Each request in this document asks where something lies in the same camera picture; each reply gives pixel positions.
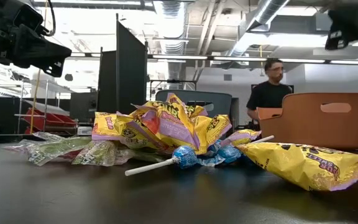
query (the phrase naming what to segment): black partition panel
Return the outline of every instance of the black partition panel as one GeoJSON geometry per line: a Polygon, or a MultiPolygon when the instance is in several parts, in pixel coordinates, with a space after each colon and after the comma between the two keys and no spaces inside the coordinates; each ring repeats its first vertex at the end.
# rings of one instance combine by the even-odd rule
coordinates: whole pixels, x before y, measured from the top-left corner
{"type": "Polygon", "coordinates": [[[118,111],[129,114],[131,105],[146,101],[147,46],[117,20],[118,111]]]}
{"type": "Polygon", "coordinates": [[[147,44],[118,20],[116,25],[117,50],[101,52],[97,110],[129,114],[134,111],[131,104],[146,101],[147,44]]]}
{"type": "Polygon", "coordinates": [[[115,113],[117,111],[117,52],[101,52],[98,84],[97,110],[115,113]]]}

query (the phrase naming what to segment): blue candy wrapper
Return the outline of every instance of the blue candy wrapper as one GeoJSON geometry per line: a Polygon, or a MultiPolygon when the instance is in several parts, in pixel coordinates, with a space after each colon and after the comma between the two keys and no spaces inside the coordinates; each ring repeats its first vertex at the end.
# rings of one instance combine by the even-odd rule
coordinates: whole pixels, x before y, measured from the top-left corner
{"type": "Polygon", "coordinates": [[[198,164],[202,166],[214,167],[221,163],[232,163],[240,158],[242,155],[241,151],[237,148],[227,145],[220,147],[213,158],[210,159],[198,159],[198,164]]]}
{"type": "Polygon", "coordinates": [[[182,168],[188,168],[197,164],[197,155],[190,146],[180,146],[174,150],[172,159],[178,159],[177,165],[182,168]]]}
{"type": "Polygon", "coordinates": [[[202,157],[216,156],[216,154],[218,153],[218,150],[221,148],[221,141],[222,140],[218,139],[213,145],[210,145],[210,147],[208,147],[206,154],[202,155],[202,157]]]}

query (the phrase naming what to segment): black t-shirt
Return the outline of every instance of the black t-shirt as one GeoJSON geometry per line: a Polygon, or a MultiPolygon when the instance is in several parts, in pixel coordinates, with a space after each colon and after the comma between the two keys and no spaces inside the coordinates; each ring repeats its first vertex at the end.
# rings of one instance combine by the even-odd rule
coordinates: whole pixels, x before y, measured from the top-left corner
{"type": "Polygon", "coordinates": [[[291,89],[287,85],[263,82],[252,89],[247,108],[251,110],[256,110],[256,107],[281,108],[284,96],[290,93],[291,89]]]}

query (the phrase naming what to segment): black equipment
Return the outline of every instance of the black equipment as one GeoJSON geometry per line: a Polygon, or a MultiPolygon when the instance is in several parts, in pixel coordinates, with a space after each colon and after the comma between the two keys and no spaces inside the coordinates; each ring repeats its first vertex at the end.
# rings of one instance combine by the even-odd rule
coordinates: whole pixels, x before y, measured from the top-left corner
{"type": "MultiPolygon", "coordinates": [[[[53,24],[55,16],[50,4],[53,24]]],[[[61,77],[63,64],[71,50],[51,43],[44,36],[52,33],[41,26],[42,16],[19,0],[0,0],[0,63],[20,68],[31,65],[53,77],[61,77]]]]}
{"type": "Polygon", "coordinates": [[[87,123],[94,119],[98,93],[72,93],[70,100],[70,118],[77,119],[81,123],[87,123]]]}
{"type": "Polygon", "coordinates": [[[358,5],[339,6],[328,11],[333,20],[326,42],[326,50],[343,49],[358,40],[358,5]]]}

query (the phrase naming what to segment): yellow candy wrapper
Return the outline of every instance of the yellow candy wrapper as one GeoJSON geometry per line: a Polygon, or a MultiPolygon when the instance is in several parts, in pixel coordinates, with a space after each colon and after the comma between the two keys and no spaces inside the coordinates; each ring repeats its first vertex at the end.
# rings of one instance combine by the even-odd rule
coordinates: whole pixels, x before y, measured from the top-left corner
{"type": "Polygon", "coordinates": [[[172,150],[154,136],[150,130],[140,122],[140,117],[144,114],[143,110],[137,110],[131,115],[117,114],[114,128],[122,136],[120,142],[128,146],[130,149],[138,149],[149,147],[161,150],[170,154],[172,150]]]}
{"type": "Polygon", "coordinates": [[[231,123],[227,115],[216,115],[214,118],[197,116],[195,118],[195,131],[200,143],[196,154],[205,154],[207,148],[213,145],[230,128],[231,123]]]}
{"type": "Polygon", "coordinates": [[[194,131],[191,132],[194,130],[193,124],[188,120],[186,114],[183,122],[179,118],[178,111],[176,106],[162,103],[158,108],[146,112],[141,121],[159,140],[171,148],[190,146],[196,150],[197,140],[194,139],[194,131]]]}
{"type": "Polygon", "coordinates": [[[358,181],[358,155],[301,144],[236,146],[254,163],[305,190],[343,190],[358,181]]]}
{"type": "Polygon", "coordinates": [[[92,140],[121,140],[120,133],[114,128],[117,115],[95,112],[92,140]]]}
{"type": "Polygon", "coordinates": [[[208,115],[208,113],[202,106],[186,106],[186,113],[189,118],[208,115]]]}
{"type": "Polygon", "coordinates": [[[221,146],[230,144],[231,146],[238,146],[240,144],[248,144],[255,140],[260,135],[260,131],[253,131],[249,129],[239,130],[231,134],[221,142],[221,146]]]}

